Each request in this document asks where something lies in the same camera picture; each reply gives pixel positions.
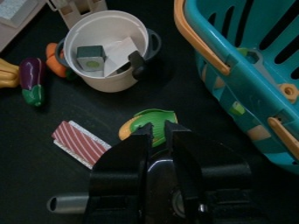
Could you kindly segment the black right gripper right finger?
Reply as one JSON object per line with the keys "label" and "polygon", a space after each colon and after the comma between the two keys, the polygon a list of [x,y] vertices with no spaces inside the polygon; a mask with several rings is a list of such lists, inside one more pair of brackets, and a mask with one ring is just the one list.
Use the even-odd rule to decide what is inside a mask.
{"label": "black right gripper right finger", "polygon": [[164,123],[188,224],[257,224],[248,162],[221,143]]}

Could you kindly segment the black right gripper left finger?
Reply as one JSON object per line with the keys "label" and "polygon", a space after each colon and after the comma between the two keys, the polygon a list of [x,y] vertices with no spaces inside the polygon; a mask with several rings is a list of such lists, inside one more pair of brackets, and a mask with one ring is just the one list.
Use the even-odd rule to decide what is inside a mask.
{"label": "black right gripper left finger", "polygon": [[145,124],[100,157],[89,175],[82,224],[142,224],[152,124]]}

